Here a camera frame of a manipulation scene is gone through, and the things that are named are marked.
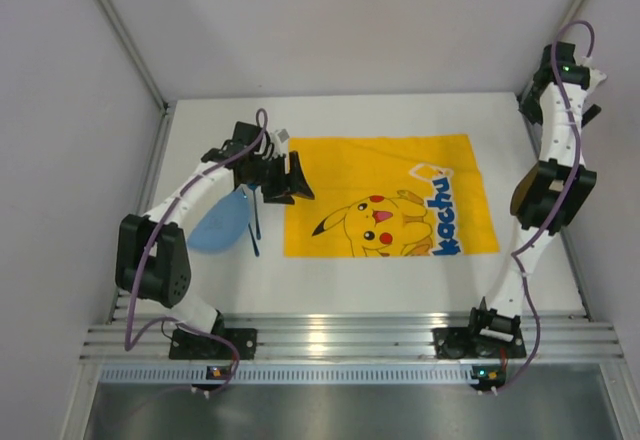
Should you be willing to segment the light blue plate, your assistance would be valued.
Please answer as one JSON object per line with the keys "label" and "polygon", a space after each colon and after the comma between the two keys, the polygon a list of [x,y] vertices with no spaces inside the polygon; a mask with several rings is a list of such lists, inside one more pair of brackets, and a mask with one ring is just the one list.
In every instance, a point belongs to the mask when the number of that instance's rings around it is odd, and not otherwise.
{"label": "light blue plate", "polygon": [[220,254],[233,247],[248,229],[250,207],[243,190],[222,198],[199,221],[189,235],[190,249],[204,254]]}

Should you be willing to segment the yellow Pikachu cloth placemat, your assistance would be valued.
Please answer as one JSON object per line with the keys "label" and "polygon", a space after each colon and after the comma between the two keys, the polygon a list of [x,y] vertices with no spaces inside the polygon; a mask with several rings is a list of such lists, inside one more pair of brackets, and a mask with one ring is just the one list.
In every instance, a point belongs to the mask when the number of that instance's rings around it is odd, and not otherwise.
{"label": "yellow Pikachu cloth placemat", "polygon": [[285,210],[284,253],[300,258],[456,256],[499,251],[465,134],[293,138],[314,199]]}

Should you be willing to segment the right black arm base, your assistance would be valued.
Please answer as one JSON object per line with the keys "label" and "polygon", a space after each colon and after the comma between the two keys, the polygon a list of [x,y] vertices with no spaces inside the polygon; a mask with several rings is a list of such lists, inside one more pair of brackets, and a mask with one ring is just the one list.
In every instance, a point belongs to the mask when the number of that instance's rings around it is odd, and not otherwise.
{"label": "right black arm base", "polygon": [[527,356],[521,332],[503,333],[488,328],[475,332],[470,327],[440,327],[432,330],[436,358],[524,359]]}

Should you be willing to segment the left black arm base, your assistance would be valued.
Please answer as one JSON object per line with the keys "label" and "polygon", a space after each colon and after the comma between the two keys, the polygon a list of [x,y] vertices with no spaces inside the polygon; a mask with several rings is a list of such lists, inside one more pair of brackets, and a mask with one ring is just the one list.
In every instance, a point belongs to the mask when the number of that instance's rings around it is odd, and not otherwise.
{"label": "left black arm base", "polygon": [[[236,348],[240,360],[254,359],[258,344],[256,329],[228,328],[222,338]],[[233,352],[220,341],[176,329],[168,356],[171,360],[231,360]]]}

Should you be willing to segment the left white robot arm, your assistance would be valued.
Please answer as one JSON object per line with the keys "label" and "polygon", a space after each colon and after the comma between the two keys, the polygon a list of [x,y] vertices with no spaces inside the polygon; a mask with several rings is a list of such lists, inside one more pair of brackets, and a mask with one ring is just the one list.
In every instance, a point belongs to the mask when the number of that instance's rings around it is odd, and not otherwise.
{"label": "left white robot arm", "polygon": [[167,320],[189,333],[218,335],[222,315],[200,296],[202,280],[192,271],[188,238],[214,206],[242,187],[260,190],[271,204],[314,199],[299,154],[287,149],[287,140],[285,130],[269,130],[268,114],[260,108],[254,122],[236,123],[229,139],[207,151],[167,198],[121,221],[115,283],[130,294],[126,349],[141,337],[131,324],[138,300],[162,305]]}

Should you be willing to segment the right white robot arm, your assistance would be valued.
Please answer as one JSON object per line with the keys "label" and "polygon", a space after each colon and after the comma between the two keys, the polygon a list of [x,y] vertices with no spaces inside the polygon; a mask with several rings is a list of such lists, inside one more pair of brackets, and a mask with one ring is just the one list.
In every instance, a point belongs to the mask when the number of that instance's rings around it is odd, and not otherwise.
{"label": "right white robot arm", "polygon": [[526,120],[542,127],[537,162],[516,186],[510,203],[515,219],[508,259],[480,305],[471,310],[470,333],[514,343],[520,331],[528,280],[545,248],[568,226],[594,189],[597,174],[585,165],[583,127],[601,112],[588,96],[606,79],[591,58],[574,57],[575,46],[544,48],[532,84],[519,100]]}

